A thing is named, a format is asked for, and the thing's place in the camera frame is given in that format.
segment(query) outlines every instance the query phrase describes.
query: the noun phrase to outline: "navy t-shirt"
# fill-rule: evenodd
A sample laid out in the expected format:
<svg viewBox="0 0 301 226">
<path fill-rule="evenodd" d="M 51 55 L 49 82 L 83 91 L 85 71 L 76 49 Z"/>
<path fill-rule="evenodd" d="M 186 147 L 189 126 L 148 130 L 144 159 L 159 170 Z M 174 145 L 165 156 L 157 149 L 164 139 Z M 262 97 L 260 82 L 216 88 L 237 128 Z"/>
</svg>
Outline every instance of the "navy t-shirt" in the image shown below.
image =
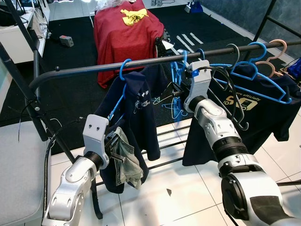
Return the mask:
<svg viewBox="0 0 301 226">
<path fill-rule="evenodd" d="M 253 74 L 253 68 L 241 65 L 237 66 L 235 72 L 250 77 L 250 75 Z M 214 77 L 225 80 L 218 72 L 215 73 Z M 234 84 L 238 86 L 260 92 L 270 97 L 280 97 L 280 92 L 277 88 L 262 78 L 256 77 L 254 81 L 249 81 L 233 75 L 230 75 L 230 77 L 233 79 Z M 234 125 L 241 136 L 243 143 L 251 154 L 254 154 L 261 147 L 271 133 L 274 134 L 278 141 L 287 141 L 289 138 L 288 129 L 301 106 L 300 88 L 288 75 L 276 77 L 272 80 L 286 91 L 287 95 L 283 100 L 287 101 L 290 97 L 292 99 L 290 104 L 281 104 L 261 96 L 253 95 L 247 91 L 236 89 L 245 114 L 241 125 L 244 126 L 245 123 L 248 122 L 249 129 L 243 131 L 238 128 L 238 126 Z M 232 112 L 234 103 L 233 94 L 229 90 L 222 91 L 214 81 L 211 81 L 209 87 L 224 103 L 227 109 Z M 208 98 L 219 104 L 210 92 L 207 94 Z M 235 118 L 239 119 L 239 117 L 240 112 L 237 108 Z M 193 118 L 182 164 L 184 166 L 191 166 L 205 164 L 210 160 L 216 161 L 216 158 L 209 146 L 203 129 L 198 124 L 198 121 Z"/>
<path fill-rule="evenodd" d="M 125 74 L 124 78 L 126 81 L 122 81 L 119 77 L 114 80 L 109 92 L 97 108 L 95 114 L 107 117 L 120 99 L 123 88 L 127 84 L 125 99 L 118 105 L 110 121 L 110 127 L 116 123 L 120 124 L 119 118 L 124 114 L 124 122 L 121 128 L 129 144 L 134 147 L 134 155 L 143 170 L 143 177 L 141 179 L 143 183 L 147 178 L 149 170 L 145 164 L 141 150 L 146 150 L 150 161 L 157 160 L 160 157 L 151 98 L 160 96 L 166 89 L 167 78 L 161 65 L 145 67 L 139 73 L 131 72 Z M 101 170 L 101 176 L 108 191 L 122 193 L 124 184 L 116 186 L 114 175 L 116 175 L 116 169 L 111 163 L 106 169 Z"/>
</svg>

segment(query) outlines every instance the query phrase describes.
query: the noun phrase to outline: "gray chair seat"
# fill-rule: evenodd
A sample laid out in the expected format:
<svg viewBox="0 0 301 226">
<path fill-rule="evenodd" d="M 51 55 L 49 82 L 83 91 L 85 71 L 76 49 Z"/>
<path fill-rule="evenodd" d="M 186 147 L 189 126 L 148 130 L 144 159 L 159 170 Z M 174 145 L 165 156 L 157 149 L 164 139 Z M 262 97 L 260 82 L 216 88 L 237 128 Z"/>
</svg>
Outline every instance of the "gray chair seat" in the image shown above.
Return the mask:
<svg viewBox="0 0 301 226">
<path fill-rule="evenodd" d="M 0 226 L 41 218 L 47 144 L 32 121 L 22 122 L 19 143 L 18 124 L 0 128 Z"/>
</svg>

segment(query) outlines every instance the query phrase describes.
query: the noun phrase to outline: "blue object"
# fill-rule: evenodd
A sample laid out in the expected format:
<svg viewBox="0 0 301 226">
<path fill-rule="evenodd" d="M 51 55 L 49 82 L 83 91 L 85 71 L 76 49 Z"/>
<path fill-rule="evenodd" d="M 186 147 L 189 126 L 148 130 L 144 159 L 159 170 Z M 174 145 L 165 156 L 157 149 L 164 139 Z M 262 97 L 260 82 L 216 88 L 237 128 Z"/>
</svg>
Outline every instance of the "blue object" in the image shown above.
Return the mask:
<svg viewBox="0 0 301 226">
<path fill-rule="evenodd" d="M 109 115 L 109 117 L 108 117 L 108 118 L 109 118 L 109 121 L 111 121 L 111 119 L 112 119 L 112 117 L 113 117 L 113 115 L 114 115 L 114 113 L 115 113 L 115 111 L 116 111 L 118 105 L 119 105 L 120 102 L 122 101 L 122 99 L 125 99 L 125 98 L 126 98 L 126 87 L 127 87 L 127 85 L 125 84 L 120 99 L 118 100 L 118 102 L 116 103 L 115 107 L 113 108 L 113 110 L 111 111 L 111 113 L 110 113 L 110 115 Z"/>
<path fill-rule="evenodd" d="M 289 103 L 291 103 L 291 101 L 292 101 L 291 98 L 289 98 L 288 101 L 282 101 L 282 98 L 286 95 L 286 92 L 285 92 L 285 91 L 284 91 L 277 83 L 275 83 L 272 79 L 268 78 L 267 76 L 265 76 L 265 75 L 263 75 L 263 74 L 260 74 L 260 73 L 258 72 L 258 69 L 257 69 L 256 65 L 252 63 L 252 61 L 260 60 L 261 58 L 263 58 L 263 57 L 266 55 L 266 53 L 267 53 L 267 48 L 266 48 L 266 46 L 263 45 L 263 44 L 260 43 L 260 42 L 252 42 L 252 43 L 250 43 L 249 45 L 260 45 L 260 46 L 263 48 L 263 50 L 264 50 L 263 54 L 262 54 L 261 56 L 257 57 L 257 58 L 251 58 L 249 61 L 241 61 L 241 62 L 238 62 L 238 63 L 231 69 L 230 73 L 231 73 L 232 75 L 238 76 L 238 77 L 240 77 L 240 78 L 248 79 L 248 80 L 251 80 L 251 81 L 253 81 L 253 80 L 255 79 L 255 77 L 259 75 L 260 77 L 262 77 L 263 79 L 265 79 L 265 80 L 268 81 L 269 83 L 273 84 L 273 85 L 274 85 L 274 86 L 282 93 L 282 95 L 280 96 L 280 98 L 276 99 L 276 98 L 269 97 L 269 96 L 267 96 L 267 95 L 264 95 L 264 94 L 261 94 L 261 93 L 258 93 L 258 92 L 254 92 L 254 91 L 249 90 L 249 89 L 245 89 L 245 88 L 240 87 L 240 86 L 237 86 L 237 85 L 234 85 L 234 86 L 235 86 L 236 88 L 238 88 L 238 89 L 241 89 L 241 90 L 250 92 L 250 93 L 252 93 L 252 94 L 255 94 L 255 95 L 258 95 L 258 96 L 261 96 L 261 97 L 264 97 L 264 98 L 267 98 L 267 99 L 269 99 L 269 100 L 273 100 L 273 101 L 276 101 L 276 102 L 279 102 L 279 103 L 282 103 L 282 104 L 289 104 Z M 241 75 L 241 74 L 237 74 L 237 73 L 234 72 L 234 69 L 235 69 L 238 65 L 242 65 L 242 64 L 244 64 L 244 65 L 250 65 L 250 66 L 252 66 L 252 67 L 254 68 L 254 74 L 253 74 L 251 77 L 247 77 L 247 76 L 244 76 L 244 75 Z M 216 67 L 216 66 L 229 67 L 229 66 L 232 66 L 232 65 L 227 65 L 227 64 L 210 64 L 210 66 L 215 66 L 215 67 Z M 227 84 L 227 82 L 222 81 L 222 80 L 220 80 L 220 79 L 216 79 L 216 80 L 219 81 L 219 82 L 221 82 L 221 83 Z"/>
<path fill-rule="evenodd" d="M 201 58 L 201 60 L 205 60 L 205 53 L 204 53 L 204 51 L 201 48 L 198 48 L 196 52 L 202 54 L 203 58 Z"/>
<path fill-rule="evenodd" d="M 187 63 L 187 51 L 184 50 L 183 54 L 184 54 L 184 64 L 177 63 L 177 62 L 170 63 L 172 80 L 173 80 L 173 82 L 177 83 L 179 86 L 181 85 L 182 72 L 185 70 L 186 63 Z M 165 107 L 167 109 L 171 109 L 173 119 L 178 118 L 179 115 L 187 116 L 187 113 L 184 114 L 184 110 L 181 109 L 181 100 L 180 100 L 179 97 L 174 97 L 170 104 L 163 104 L 162 107 Z M 179 111 L 179 113 L 175 117 L 174 117 L 174 114 L 173 114 L 175 111 L 173 111 L 173 110 Z"/>
<path fill-rule="evenodd" d="M 301 59 L 299 59 L 296 63 L 293 65 L 289 66 L 287 68 L 287 72 L 293 76 L 296 80 L 301 79 Z"/>
<path fill-rule="evenodd" d="M 184 64 L 179 63 L 179 64 L 183 65 L 182 68 L 178 68 L 178 63 L 177 62 L 170 63 L 172 80 L 173 80 L 173 82 L 177 83 L 178 85 L 181 84 L 182 72 L 185 70 L 186 63 L 187 63 L 187 51 L 184 50 L 183 54 L 184 54 Z"/>
<path fill-rule="evenodd" d="M 127 62 L 130 62 L 130 61 L 132 61 L 132 60 L 131 60 L 131 59 L 126 59 L 126 60 L 122 63 L 122 65 L 121 65 L 121 67 L 120 67 L 119 77 L 120 77 L 120 79 L 121 79 L 122 81 L 125 80 L 125 79 L 122 77 L 122 70 L 123 70 L 123 67 L 124 67 L 124 65 L 125 65 Z"/>
<path fill-rule="evenodd" d="M 125 81 L 125 78 L 123 78 L 123 76 L 122 76 L 122 69 L 123 69 L 124 65 L 125 65 L 127 62 L 130 62 L 130 61 L 132 61 L 132 60 L 131 60 L 131 59 L 126 59 L 126 60 L 122 63 L 122 65 L 121 65 L 121 67 L 120 67 L 119 77 L 120 77 L 120 79 L 121 79 L 122 81 Z M 111 121 L 111 119 L 112 119 L 112 117 L 113 117 L 113 115 L 114 115 L 114 113 L 115 113 L 115 111 L 116 111 L 118 105 L 119 105 L 120 102 L 122 101 L 122 99 L 125 99 L 125 98 L 126 98 L 126 87 L 127 87 L 127 85 L 125 84 L 120 99 L 118 100 L 118 102 L 116 103 L 115 107 L 113 108 L 113 110 L 111 111 L 111 113 L 110 113 L 109 116 L 108 116 L 109 121 Z"/>
<path fill-rule="evenodd" d="M 194 1 L 190 5 L 190 12 L 191 13 L 201 13 L 203 12 L 203 8 L 201 6 L 201 3 L 199 1 Z"/>
</svg>

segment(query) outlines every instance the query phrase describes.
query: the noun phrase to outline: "silver robotic arm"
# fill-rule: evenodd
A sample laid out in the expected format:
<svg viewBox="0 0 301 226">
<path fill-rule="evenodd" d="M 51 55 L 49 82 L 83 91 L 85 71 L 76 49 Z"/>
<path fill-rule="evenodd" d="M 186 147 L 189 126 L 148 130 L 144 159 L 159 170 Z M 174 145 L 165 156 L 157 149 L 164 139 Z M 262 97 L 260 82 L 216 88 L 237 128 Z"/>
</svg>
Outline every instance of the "silver robotic arm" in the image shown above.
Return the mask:
<svg viewBox="0 0 301 226">
<path fill-rule="evenodd" d="M 209 63 L 192 63 L 189 69 L 195 71 L 202 66 Z M 184 107 L 194 113 L 218 161 L 225 210 L 248 226 L 301 225 L 300 219 L 284 212 L 276 182 L 265 173 L 255 156 L 248 153 L 224 109 L 205 98 L 210 83 L 208 73 L 200 70 L 198 76 L 192 77 Z"/>
<path fill-rule="evenodd" d="M 55 190 L 47 207 L 43 226 L 77 226 L 84 205 L 85 195 L 99 169 L 105 169 L 109 157 L 105 152 L 104 132 L 108 119 L 90 114 L 87 117 L 83 136 L 84 156 L 64 170 L 61 183 Z M 110 154 L 110 157 L 124 161 L 124 157 Z"/>
</svg>

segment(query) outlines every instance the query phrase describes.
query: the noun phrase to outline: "rack bar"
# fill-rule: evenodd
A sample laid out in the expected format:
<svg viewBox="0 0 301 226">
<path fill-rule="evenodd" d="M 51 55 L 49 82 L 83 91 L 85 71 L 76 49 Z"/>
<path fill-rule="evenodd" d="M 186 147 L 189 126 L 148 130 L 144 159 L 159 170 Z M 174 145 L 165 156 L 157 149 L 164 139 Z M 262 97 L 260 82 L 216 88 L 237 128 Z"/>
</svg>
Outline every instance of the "rack bar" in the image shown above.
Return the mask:
<svg viewBox="0 0 301 226">
<path fill-rule="evenodd" d="M 301 33 L 298 33 L 293 28 L 290 28 L 289 26 L 286 26 L 285 24 L 279 22 L 278 20 L 272 18 L 271 16 L 267 16 L 267 19 L 270 20 L 271 22 L 277 24 L 278 26 L 286 29 L 288 32 L 290 32 L 290 33 L 296 35 L 297 37 L 301 38 Z"/>
<path fill-rule="evenodd" d="M 183 157 L 178 158 L 178 159 L 174 159 L 174 160 L 171 160 L 171 161 L 167 161 L 167 162 L 155 165 L 155 166 L 151 166 L 151 167 L 149 167 L 149 170 L 152 170 L 152 169 L 155 169 L 155 168 L 158 168 L 158 167 L 161 167 L 161 166 L 165 166 L 165 165 L 168 165 L 170 163 L 177 162 L 177 161 L 181 161 L 182 159 L 183 159 Z M 102 181 L 102 182 L 97 183 L 96 186 L 103 185 L 103 184 L 104 184 L 104 182 Z"/>
<path fill-rule="evenodd" d="M 187 140 L 182 140 L 182 141 L 179 141 L 179 142 L 175 142 L 173 144 L 165 145 L 165 146 L 159 147 L 159 149 L 161 150 L 161 149 L 164 149 L 164 148 L 167 148 L 167 147 L 172 147 L 172 146 L 175 146 L 175 145 L 183 144 L 185 142 L 187 142 Z"/>
<path fill-rule="evenodd" d="M 273 23 L 275 23 L 276 25 L 278 25 L 278 26 L 284 28 L 284 29 L 287 30 L 288 32 L 290 32 L 290 33 L 296 35 L 297 37 L 301 38 L 301 34 L 300 34 L 300 33 L 298 33 L 298 32 L 295 31 L 294 29 L 292 29 L 292 28 L 286 26 L 285 24 L 283 24 L 283 23 L 277 21 L 276 19 L 274 19 L 274 18 L 272 18 L 272 17 L 270 16 L 271 11 L 272 11 L 272 9 L 274 8 L 274 5 L 275 5 L 276 1 L 277 1 L 277 0 L 272 0 L 272 1 L 271 1 L 270 5 L 269 5 L 269 8 L 268 8 L 267 12 L 265 13 L 265 15 L 264 15 L 264 17 L 263 17 L 263 20 L 262 20 L 262 22 L 261 22 L 261 24 L 260 24 L 260 26 L 259 26 L 259 28 L 258 28 L 258 30 L 257 30 L 257 32 L 256 32 L 256 34 L 255 34 L 255 37 L 254 37 L 253 41 L 257 41 L 257 40 L 258 40 L 258 38 L 259 38 L 259 36 L 260 36 L 260 34 L 261 34 L 261 32 L 262 32 L 262 30 L 263 30 L 263 28 L 264 28 L 264 26 L 265 26 L 267 20 L 270 20 L 271 22 L 273 22 Z M 250 56 L 250 52 L 248 51 L 247 54 L 246 54 L 246 56 L 245 56 L 245 58 L 244 58 L 244 61 L 246 61 L 246 60 L 249 58 L 249 56 Z"/>
<path fill-rule="evenodd" d="M 33 51 L 33 78 L 38 78 L 40 75 L 40 65 L 39 65 L 39 52 L 37 50 Z M 40 100 L 40 88 L 38 87 L 35 91 L 37 99 Z"/>
<path fill-rule="evenodd" d="M 288 181 L 288 182 L 279 182 L 278 186 L 289 186 L 289 185 L 301 185 L 301 180 Z"/>
<path fill-rule="evenodd" d="M 289 41 L 287 45 L 300 45 L 301 40 L 298 41 Z M 275 48 L 282 46 L 279 42 L 272 42 L 272 43 L 265 43 L 264 44 L 267 48 Z M 240 46 L 238 47 L 240 52 L 252 51 L 256 49 L 261 49 L 259 45 L 250 45 L 250 46 Z M 225 55 L 235 53 L 234 48 L 222 48 L 222 49 L 215 49 L 205 51 L 204 54 L 206 57 L 218 56 L 218 55 Z M 189 53 L 187 54 L 187 59 L 197 59 L 201 57 L 201 53 Z M 125 64 L 124 68 L 133 68 L 133 67 L 141 67 L 147 65 L 157 65 L 163 63 L 170 63 L 174 61 L 182 61 L 184 58 L 183 55 L 176 55 L 176 56 L 165 56 L 160 58 L 151 58 L 145 60 L 135 60 Z M 51 71 L 46 72 L 40 75 L 38 78 L 34 79 L 29 87 L 32 91 L 35 91 L 41 84 L 51 79 L 60 79 L 60 78 L 67 78 L 71 77 L 72 75 L 76 74 L 85 74 L 91 72 L 105 72 L 105 71 L 113 71 L 120 69 L 122 63 L 113 63 L 108 65 L 96 65 L 96 66 L 89 66 L 89 67 L 80 67 L 80 68 L 72 68 L 72 69 L 65 69 L 60 71 Z"/>
<path fill-rule="evenodd" d="M 24 80 L 23 76 L 20 74 L 17 66 L 14 64 L 13 60 L 9 57 L 8 53 L 4 49 L 2 43 L 0 42 L 0 58 L 3 61 L 3 64 L 6 66 L 7 70 L 9 71 L 10 75 L 13 77 L 14 81 L 16 82 L 17 86 L 23 93 L 25 97 L 25 104 L 28 105 L 31 102 L 31 105 L 27 107 L 28 114 L 30 115 L 34 126 L 37 129 L 37 132 L 42 141 L 47 141 L 48 136 L 45 132 L 41 119 L 48 127 L 48 130 L 52 135 L 54 135 L 54 129 L 52 129 L 52 123 L 48 119 L 47 115 L 42 109 L 39 101 L 36 98 L 36 95 L 30 90 L 29 86 L 27 85 L 26 81 Z M 70 152 L 68 146 L 65 142 L 60 138 L 58 135 L 56 137 L 57 143 L 60 145 L 61 149 L 65 152 L 69 160 L 74 163 L 75 158 Z"/>
<path fill-rule="evenodd" d="M 166 131 L 166 132 L 163 132 L 163 133 L 158 133 L 157 136 L 161 136 L 161 135 L 164 135 L 164 134 L 167 134 L 167 133 L 172 133 L 172 132 L 182 130 L 182 129 L 187 129 L 189 127 L 190 126 L 184 126 L 184 127 L 181 127 L 181 128 L 172 129 L 172 130 L 169 130 L 169 131 Z"/>
</svg>

